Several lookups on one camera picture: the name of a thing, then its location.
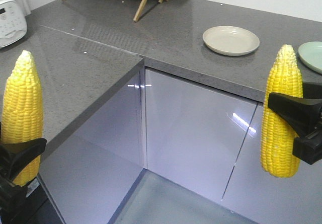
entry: glossy cabinet door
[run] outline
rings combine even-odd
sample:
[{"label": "glossy cabinet door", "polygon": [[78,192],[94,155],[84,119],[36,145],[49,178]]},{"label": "glossy cabinet door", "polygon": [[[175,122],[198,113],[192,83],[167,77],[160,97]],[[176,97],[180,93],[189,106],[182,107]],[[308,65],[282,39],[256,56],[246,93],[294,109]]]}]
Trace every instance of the glossy cabinet door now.
[{"label": "glossy cabinet door", "polygon": [[256,103],[145,71],[147,168],[220,202]]},{"label": "glossy cabinet door", "polygon": [[222,205],[260,224],[322,223],[322,161],[301,161],[291,178],[276,178],[260,163],[261,121],[258,107],[231,176]]},{"label": "glossy cabinet door", "polygon": [[136,75],[41,164],[67,224],[107,223],[140,174],[139,81]]}]

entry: white appliance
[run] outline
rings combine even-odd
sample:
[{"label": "white appliance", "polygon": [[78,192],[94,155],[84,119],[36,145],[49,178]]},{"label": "white appliance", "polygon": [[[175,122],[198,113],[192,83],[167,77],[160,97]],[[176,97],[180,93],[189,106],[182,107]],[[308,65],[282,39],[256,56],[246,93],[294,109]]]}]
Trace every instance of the white appliance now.
[{"label": "white appliance", "polygon": [[27,32],[25,15],[15,0],[0,0],[0,48],[21,39]]}]

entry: white plate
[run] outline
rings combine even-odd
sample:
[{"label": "white plate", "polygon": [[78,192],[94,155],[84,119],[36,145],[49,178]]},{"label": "white plate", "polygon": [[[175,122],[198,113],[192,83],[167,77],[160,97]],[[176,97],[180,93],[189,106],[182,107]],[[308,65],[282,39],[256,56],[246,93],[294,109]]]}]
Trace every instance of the white plate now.
[{"label": "white plate", "polygon": [[229,56],[249,54],[260,45],[260,40],[254,33],[234,26],[207,29],[202,38],[211,50]]},{"label": "white plate", "polygon": [[307,42],[298,48],[298,54],[304,64],[322,74],[322,42]]}]

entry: quartz countertop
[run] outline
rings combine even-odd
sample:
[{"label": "quartz countertop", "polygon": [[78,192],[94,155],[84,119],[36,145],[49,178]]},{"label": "quartz countertop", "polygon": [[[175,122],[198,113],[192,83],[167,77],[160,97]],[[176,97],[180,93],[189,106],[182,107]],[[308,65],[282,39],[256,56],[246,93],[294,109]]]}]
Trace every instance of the quartz countertop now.
[{"label": "quartz countertop", "polygon": [[45,159],[143,67],[141,57],[106,45],[34,27],[24,39],[0,49],[0,98],[22,50],[32,52],[42,84]]},{"label": "quartz countertop", "polygon": [[[283,44],[298,47],[322,41],[322,23],[204,0],[148,0],[133,22],[141,0],[61,0],[35,11],[38,24],[98,41],[145,57],[145,65],[207,86],[263,102],[266,80]],[[208,49],[202,34],[231,25],[255,33],[261,44],[245,56]],[[298,64],[304,81],[321,75]]]},{"label": "quartz countertop", "polygon": [[[283,44],[295,51],[322,40],[322,23],[203,0],[56,0],[27,17],[28,33],[0,49],[0,97],[23,49],[33,53],[43,85],[44,137],[63,142],[143,65],[251,100],[263,102],[266,80]],[[203,32],[214,26],[242,27],[261,44],[245,56],[209,50]],[[301,62],[303,80],[321,75]]]}]

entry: yellow corn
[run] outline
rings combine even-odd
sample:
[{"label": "yellow corn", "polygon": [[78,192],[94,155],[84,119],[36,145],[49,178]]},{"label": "yellow corn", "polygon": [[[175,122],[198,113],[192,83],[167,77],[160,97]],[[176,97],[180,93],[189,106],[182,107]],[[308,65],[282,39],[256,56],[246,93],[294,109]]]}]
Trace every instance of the yellow corn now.
[{"label": "yellow corn", "polygon": [[[40,138],[43,130],[43,106],[40,80],[34,58],[28,51],[19,56],[7,79],[1,124],[2,143],[20,143]],[[26,166],[14,180],[25,185],[38,173],[40,156]]]},{"label": "yellow corn", "polygon": [[291,45],[282,46],[268,76],[262,119],[261,163],[263,169],[273,176],[292,177],[299,166],[299,159],[292,154],[297,134],[267,107],[271,92],[303,97],[302,76]]}]

